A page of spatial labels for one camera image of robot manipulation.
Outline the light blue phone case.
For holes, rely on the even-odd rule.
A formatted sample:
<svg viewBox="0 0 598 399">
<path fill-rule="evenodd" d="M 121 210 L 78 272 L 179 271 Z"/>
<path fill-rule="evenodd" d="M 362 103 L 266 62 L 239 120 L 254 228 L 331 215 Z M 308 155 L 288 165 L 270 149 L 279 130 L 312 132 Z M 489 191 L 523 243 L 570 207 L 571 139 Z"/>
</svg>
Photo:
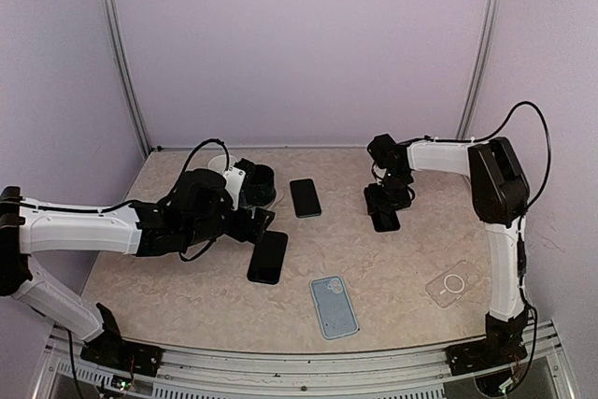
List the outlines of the light blue phone case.
<svg viewBox="0 0 598 399">
<path fill-rule="evenodd" d="M 359 332 L 348 290 L 340 276 L 314 279 L 309 287 L 324 339 L 335 340 Z"/>
</svg>

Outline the clear magsafe phone case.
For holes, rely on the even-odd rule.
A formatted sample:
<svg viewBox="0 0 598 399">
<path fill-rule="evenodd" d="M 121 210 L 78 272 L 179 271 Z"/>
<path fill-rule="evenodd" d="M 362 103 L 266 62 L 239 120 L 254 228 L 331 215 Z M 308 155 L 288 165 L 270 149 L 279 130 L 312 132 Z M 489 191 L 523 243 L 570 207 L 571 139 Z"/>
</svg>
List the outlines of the clear magsafe phone case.
<svg viewBox="0 0 598 399">
<path fill-rule="evenodd" d="M 447 309 L 480 281 L 479 270 L 473 264 L 461 260 L 428 282 L 425 291 L 441 309 Z"/>
</svg>

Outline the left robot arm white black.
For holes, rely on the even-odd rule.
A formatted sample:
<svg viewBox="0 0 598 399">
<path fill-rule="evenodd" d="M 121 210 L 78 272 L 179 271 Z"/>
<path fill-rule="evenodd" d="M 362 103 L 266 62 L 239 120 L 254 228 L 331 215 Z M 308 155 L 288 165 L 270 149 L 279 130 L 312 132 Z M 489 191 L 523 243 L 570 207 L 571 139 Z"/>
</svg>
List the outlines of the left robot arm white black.
<svg viewBox="0 0 598 399">
<path fill-rule="evenodd" d="M 104 251 L 135 257 L 210 249 L 223 235 L 258 243 L 274 212 L 242 207 L 246 174 L 200 168 L 183 172 L 158 202 L 128 200 L 81 208 L 24 198 L 17 186 L 1 193 L 1 294 L 62 324 L 113 366 L 131 356 L 113 313 L 91 304 L 50 275 L 34 256 L 46 251 Z"/>
</svg>

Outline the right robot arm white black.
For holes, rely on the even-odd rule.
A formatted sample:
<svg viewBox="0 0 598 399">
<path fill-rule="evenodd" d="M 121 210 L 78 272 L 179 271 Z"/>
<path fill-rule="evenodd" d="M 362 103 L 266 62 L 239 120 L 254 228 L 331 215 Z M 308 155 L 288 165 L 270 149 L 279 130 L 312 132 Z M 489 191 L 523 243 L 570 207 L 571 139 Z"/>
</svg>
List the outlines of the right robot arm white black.
<svg viewBox="0 0 598 399">
<path fill-rule="evenodd" d="M 415 198 L 414 172 L 469 179 L 473 209 L 485 225 L 491 250 L 491 302 L 486 337 L 479 342 L 477 355 L 485 364 L 499 364 L 520 343 L 531 310 L 523 299 L 530 187 L 511 143 L 505 137 L 461 142 L 429 136 L 397 142 L 384 134 L 375 136 L 366 150 L 372 171 L 384 173 L 363 191 L 379 233 L 399 230 L 397 213 Z"/>
</svg>

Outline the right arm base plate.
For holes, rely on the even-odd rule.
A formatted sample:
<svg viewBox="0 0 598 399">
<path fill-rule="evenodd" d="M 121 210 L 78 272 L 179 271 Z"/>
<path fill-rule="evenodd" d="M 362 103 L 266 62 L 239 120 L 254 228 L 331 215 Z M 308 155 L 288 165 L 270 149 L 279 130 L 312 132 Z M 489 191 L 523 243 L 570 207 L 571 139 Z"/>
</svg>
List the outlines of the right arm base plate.
<svg viewBox="0 0 598 399">
<path fill-rule="evenodd" d="M 451 345 L 445 349 L 450 373 L 455 376 L 514 363 L 527 357 L 522 343 L 511 347 L 498 348 L 485 339 Z"/>
</svg>

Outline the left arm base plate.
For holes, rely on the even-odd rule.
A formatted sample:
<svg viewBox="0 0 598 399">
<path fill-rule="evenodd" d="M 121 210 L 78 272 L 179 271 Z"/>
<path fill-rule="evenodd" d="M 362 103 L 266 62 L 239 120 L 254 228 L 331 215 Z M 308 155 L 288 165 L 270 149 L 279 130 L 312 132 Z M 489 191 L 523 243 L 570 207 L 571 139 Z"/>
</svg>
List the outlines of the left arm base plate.
<svg viewBox="0 0 598 399">
<path fill-rule="evenodd" d="M 121 340 L 85 344 L 80 358 L 133 375 L 155 378 L 163 355 L 164 350 L 160 347 Z"/>
</svg>

